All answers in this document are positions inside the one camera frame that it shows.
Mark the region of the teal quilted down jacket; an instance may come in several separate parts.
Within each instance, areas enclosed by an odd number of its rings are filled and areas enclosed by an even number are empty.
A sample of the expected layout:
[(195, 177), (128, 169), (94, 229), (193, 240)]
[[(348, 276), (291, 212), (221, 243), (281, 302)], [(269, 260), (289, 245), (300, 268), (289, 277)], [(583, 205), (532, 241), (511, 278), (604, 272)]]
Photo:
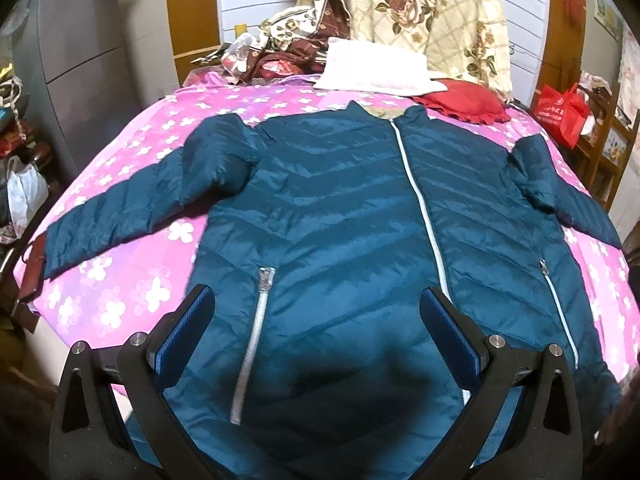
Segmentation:
[(216, 311), (167, 400), (229, 476), (413, 474), (463, 408), (420, 320), (430, 286), (488, 335), (557, 344), (587, 434), (614, 410), (620, 386), (565, 232), (620, 238), (539, 134), (503, 148), (420, 106), (209, 117), (55, 221), (44, 275), (154, 233), (206, 194), (189, 282), (213, 289)]

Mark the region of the pink floral bed sheet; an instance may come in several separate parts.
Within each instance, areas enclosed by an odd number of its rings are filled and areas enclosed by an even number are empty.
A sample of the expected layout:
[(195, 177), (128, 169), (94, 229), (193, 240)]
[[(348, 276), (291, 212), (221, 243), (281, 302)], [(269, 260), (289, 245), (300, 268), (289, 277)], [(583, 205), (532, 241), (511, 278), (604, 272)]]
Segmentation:
[[(390, 117), (412, 102), (381, 93), (321, 91), (296, 79), (268, 86), (232, 87), (209, 79), (165, 96), (135, 117), (96, 155), (62, 194), (42, 224), (159, 162), (178, 148), (206, 117), (237, 114), (254, 126), (271, 117), (339, 110), (355, 101)], [(85, 339), (93, 347), (119, 344), (151, 327), (174, 306), (188, 282), (206, 217), (187, 212), (158, 232), (115, 247), (43, 285), (32, 303), (66, 344)], [(564, 237), (582, 270), (602, 354), (617, 380), (638, 366), (639, 309), (628, 284), (623, 252), (582, 232)]]

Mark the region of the white plastic bag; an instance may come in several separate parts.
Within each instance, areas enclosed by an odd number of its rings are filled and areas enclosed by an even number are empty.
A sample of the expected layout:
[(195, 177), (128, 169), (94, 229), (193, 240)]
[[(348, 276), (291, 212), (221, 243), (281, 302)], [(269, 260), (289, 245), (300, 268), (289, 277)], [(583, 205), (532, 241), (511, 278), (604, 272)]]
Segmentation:
[(46, 179), (34, 164), (23, 164), (18, 156), (12, 156), (6, 170), (6, 190), (10, 213), (10, 243), (19, 240), (34, 220), (38, 210), (49, 197)]

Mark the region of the wooden shelf rack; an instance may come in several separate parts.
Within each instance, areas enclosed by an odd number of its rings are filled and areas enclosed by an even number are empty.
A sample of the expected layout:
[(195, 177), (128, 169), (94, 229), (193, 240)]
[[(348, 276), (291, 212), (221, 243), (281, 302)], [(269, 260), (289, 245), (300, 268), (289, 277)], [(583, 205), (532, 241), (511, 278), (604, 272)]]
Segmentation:
[(617, 106), (620, 82), (611, 92), (605, 87), (578, 86), (587, 104), (596, 111), (588, 136), (581, 136), (574, 152), (578, 156), (577, 175), (591, 196), (609, 212), (631, 158), (639, 132), (639, 114), (626, 124), (625, 113)]

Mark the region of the red shopping bag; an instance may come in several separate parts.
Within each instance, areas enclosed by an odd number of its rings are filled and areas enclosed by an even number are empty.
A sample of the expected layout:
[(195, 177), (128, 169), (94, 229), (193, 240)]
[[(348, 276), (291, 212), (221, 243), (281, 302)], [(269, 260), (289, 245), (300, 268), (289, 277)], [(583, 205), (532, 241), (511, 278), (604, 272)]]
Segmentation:
[(534, 107), (533, 116), (557, 144), (572, 150), (578, 143), (590, 108), (577, 93), (578, 84), (559, 92), (545, 84)]

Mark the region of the red ruffled cushion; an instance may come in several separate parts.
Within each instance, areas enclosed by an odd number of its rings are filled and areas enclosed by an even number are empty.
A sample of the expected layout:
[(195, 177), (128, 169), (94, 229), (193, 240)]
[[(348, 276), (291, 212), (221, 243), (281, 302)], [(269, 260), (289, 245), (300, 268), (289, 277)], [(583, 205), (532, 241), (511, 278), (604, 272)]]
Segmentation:
[(414, 102), (459, 122), (490, 126), (510, 122), (503, 102), (481, 84), (457, 79), (439, 79), (446, 89), (414, 96)]

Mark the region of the grey wardrobe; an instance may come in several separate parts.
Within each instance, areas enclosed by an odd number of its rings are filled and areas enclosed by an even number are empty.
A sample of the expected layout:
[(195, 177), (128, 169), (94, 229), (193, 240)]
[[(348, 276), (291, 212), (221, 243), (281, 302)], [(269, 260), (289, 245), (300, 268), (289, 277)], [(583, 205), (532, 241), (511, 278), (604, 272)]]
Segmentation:
[(28, 0), (12, 36), (14, 67), (30, 95), (26, 119), (75, 180), (141, 106), (117, 0)]

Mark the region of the white pillow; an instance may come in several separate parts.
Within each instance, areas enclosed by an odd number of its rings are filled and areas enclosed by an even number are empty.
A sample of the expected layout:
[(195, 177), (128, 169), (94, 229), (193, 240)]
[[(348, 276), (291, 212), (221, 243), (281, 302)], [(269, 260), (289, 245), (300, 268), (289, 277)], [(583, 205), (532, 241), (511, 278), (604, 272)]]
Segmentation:
[(341, 38), (329, 40), (326, 66), (314, 88), (384, 93), (405, 98), (448, 90), (446, 84), (432, 77), (427, 57), (421, 53)]

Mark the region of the brown floral blanket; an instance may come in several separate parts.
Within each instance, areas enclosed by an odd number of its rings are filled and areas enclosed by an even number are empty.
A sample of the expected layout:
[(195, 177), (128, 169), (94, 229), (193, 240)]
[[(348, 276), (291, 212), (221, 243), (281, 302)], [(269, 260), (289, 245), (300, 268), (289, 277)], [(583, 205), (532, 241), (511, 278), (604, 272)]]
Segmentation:
[(321, 73), (332, 38), (349, 37), (347, 0), (296, 0), (224, 50), (220, 64), (234, 82)]

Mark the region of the cream floral quilt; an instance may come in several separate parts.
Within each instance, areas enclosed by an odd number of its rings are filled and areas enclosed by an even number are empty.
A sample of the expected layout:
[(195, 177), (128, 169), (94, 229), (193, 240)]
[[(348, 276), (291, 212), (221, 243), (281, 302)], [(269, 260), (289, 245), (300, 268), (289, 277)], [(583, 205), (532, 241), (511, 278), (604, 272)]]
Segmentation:
[(343, 13), (350, 38), (421, 53), (431, 70), (480, 84), (504, 102), (512, 99), (502, 0), (330, 1)]

